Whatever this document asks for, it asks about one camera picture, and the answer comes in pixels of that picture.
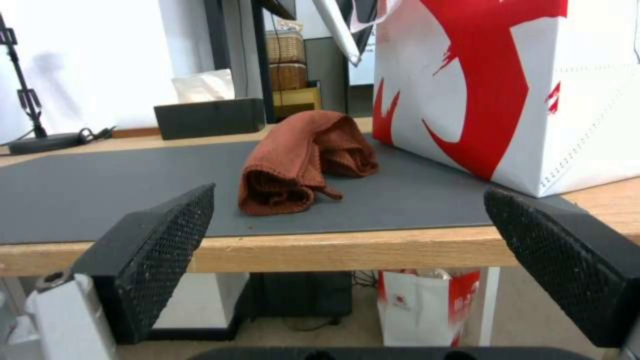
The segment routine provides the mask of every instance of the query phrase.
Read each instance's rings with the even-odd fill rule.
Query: screw hole
[[[63,277],[62,271],[51,273],[44,277],[44,282],[54,282]]]

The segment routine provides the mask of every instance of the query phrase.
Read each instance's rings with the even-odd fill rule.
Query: floor
[[[476,301],[461,341],[477,343],[480,309]],[[185,359],[220,346],[314,346],[314,347],[377,347],[382,344],[376,309],[376,292],[370,288],[354,288],[353,313],[340,325],[324,327],[314,332],[297,332],[289,327],[310,327],[307,324],[287,324],[281,318],[263,318],[244,324],[235,341],[149,341],[139,345],[121,346],[122,359]],[[603,349],[590,344],[564,315],[560,308],[521,268],[503,268],[500,272],[497,307],[493,323],[492,345],[546,346],[572,350],[594,359],[602,358]]]

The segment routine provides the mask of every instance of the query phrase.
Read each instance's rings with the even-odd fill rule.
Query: white and red bag
[[[536,197],[640,175],[638,3],[380,0],[373,137]]]
[[[387,347],[456,346],[479,287],[480,272],[424,277],[380,272],[378,313]]]

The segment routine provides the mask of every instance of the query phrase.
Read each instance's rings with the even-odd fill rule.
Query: gray desk mat
[[[487,184],[369,138],[380,171],[328,177],[344,198],[318,196],[306,212],[249,217],[237,208],[255,142],[55,155],[0,168],[0,244],[88,241],[126,213],[216,183],[208,236],[249,236],[488,225]],[[559,197],[552,204],[575,208]]]

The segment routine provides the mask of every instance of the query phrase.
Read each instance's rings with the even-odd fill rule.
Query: folded cloth
[[[304,111],[275,126],[244,164],[238,206],[249,215],[308,209],[316,192],[339,200],[323,173],[362,177],[378,170],[355,121],[334,111]]]

